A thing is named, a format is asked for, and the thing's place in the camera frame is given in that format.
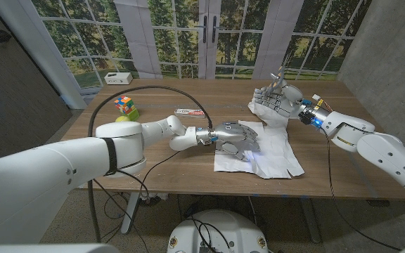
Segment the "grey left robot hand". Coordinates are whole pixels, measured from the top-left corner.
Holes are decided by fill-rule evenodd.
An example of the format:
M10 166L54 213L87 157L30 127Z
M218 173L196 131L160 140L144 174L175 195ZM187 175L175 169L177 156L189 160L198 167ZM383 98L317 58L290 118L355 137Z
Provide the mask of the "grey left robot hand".
M235 143L248 143L260 150L257 137L256 131L238 122L224 122L210 130L210 140L219 143L225 153L235 155L240 160L247 160L247 158L239 151Z

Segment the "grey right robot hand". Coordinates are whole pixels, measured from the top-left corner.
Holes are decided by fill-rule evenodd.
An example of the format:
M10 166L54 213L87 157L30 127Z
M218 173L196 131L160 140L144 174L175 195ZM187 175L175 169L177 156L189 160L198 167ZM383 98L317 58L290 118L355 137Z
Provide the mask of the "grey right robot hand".
M320 127L332 112L323 108L323 101L313 103L304 98L302 92L295 86L287 84L283 79L255 89L252 101L264 105L279 115L289 119L299 119L304 124Z

